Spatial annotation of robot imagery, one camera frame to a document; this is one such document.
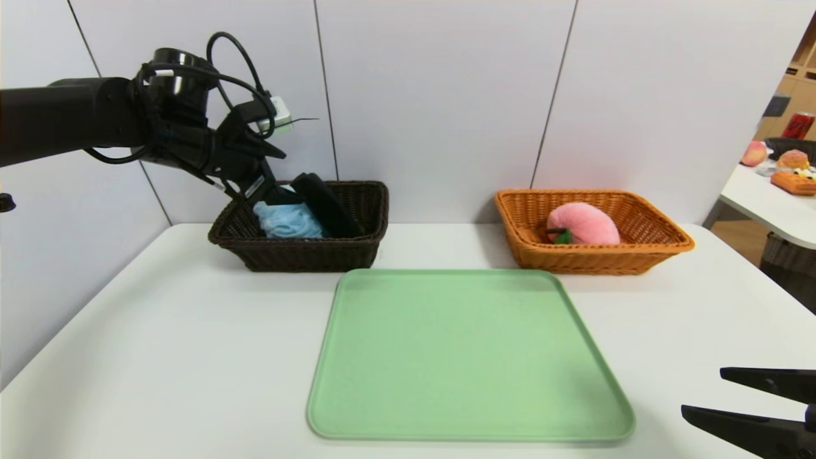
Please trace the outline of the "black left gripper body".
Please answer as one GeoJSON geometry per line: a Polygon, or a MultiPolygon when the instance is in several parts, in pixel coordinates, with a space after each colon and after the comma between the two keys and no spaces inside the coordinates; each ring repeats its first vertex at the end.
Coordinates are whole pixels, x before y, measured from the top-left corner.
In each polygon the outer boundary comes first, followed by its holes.
{"type": "Polygon", "coordinates": [[[213,177],[233,197],[241,194],[250,200],[268,180],[267,159],[276,153],[277,149],[271,143],[245,133],[217,136],[213,151],[213,177]]]}

